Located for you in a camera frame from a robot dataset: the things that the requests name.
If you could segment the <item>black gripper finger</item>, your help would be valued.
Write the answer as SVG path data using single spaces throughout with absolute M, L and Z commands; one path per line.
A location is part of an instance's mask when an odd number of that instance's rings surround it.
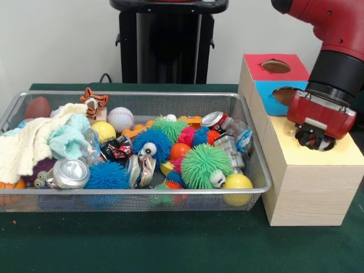
M 301 146 L 313 146 L 313 133 L 309 131 L 299 129 L 295 134 L 295 138 Z
M 334 147 L 334 139 L 329 136 L 317 138 L 315 141 L 315 150 L 331 150 Z

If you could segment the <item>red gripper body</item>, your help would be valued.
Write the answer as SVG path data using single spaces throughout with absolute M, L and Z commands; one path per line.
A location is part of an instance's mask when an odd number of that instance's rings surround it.
M 288 108 L 287 119 L 306 130 L 342 139 L 352 128 L 357 113 L 346 106 L 297 91 Z

